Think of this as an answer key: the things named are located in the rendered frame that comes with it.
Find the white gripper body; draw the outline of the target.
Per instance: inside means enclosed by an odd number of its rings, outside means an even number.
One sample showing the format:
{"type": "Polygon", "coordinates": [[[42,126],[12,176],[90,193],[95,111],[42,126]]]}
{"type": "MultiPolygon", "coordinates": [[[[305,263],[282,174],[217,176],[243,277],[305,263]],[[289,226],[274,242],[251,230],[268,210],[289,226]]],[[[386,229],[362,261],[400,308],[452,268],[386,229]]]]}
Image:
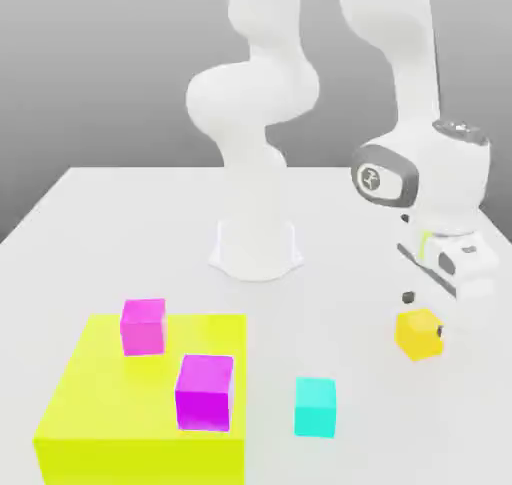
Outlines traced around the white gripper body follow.
{"type": "Polygon", "coordinates": [[[453,298],[482,298],[494,292],[497,254],[485,242],[428,242],[423,259],[398,243],[398,250],[453,298]]]}

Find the small orange cube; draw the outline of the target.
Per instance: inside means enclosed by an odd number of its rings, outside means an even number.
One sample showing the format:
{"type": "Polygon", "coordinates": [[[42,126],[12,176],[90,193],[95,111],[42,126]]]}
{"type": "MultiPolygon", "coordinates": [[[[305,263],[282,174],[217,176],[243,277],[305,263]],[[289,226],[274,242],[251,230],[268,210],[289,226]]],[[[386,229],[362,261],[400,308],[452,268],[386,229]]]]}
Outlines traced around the small orange cube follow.
{"type": "Polygon", "coordinates": [[[395,342],[412,361],[439,356],[444,341],[437,337],[436,329],[441,324],[443,322],[429,309],[400,313],[396,318],[395,342]]]}

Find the small cyan cube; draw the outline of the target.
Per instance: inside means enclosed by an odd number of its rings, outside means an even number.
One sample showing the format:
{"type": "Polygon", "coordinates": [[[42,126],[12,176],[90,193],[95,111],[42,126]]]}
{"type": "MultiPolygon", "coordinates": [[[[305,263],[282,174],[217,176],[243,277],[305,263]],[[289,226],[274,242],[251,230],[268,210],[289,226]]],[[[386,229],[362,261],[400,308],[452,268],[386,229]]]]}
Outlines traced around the small cyan cube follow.
{"type": "Polygon", "coordinates": [[[297,377],[295,386],[294,434],[333,438],[337,420],[335,381],[297,377]]]}

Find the small magenta cube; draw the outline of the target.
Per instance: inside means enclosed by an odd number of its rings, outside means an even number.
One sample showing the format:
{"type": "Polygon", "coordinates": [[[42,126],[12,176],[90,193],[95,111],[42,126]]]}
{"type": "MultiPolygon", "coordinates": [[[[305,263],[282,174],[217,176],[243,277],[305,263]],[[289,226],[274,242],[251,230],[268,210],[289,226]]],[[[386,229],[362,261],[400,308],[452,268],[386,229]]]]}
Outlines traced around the small magenta cube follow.
{"type": "Polygon", "coordinates": [[[125,356],[163,354],[166,349],[165,300],[128,299],[121,319],[120,335],[125,356]]]}
{"type": "Polygon", "coordinates": [[[185,354],[174,393],[179,429],[229,432],[234,397],[234,358],[185,354]]]}

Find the large yellow box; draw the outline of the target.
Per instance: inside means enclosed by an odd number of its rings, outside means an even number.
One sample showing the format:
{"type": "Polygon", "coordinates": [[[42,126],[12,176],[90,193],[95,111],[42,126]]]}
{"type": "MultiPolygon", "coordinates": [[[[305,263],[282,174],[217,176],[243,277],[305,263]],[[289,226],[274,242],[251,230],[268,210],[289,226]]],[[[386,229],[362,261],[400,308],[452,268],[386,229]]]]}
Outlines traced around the large yellow box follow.
{"type": "Polygon", "coordinates": [[[34,434],[44,485],[245,485],[246,328],[241,314],[174,314],[161,355],[126,357],[117,315],[88,318],[34,434]],[[227,432],[182,431],[184,355],[234,359],[227,432]]]}

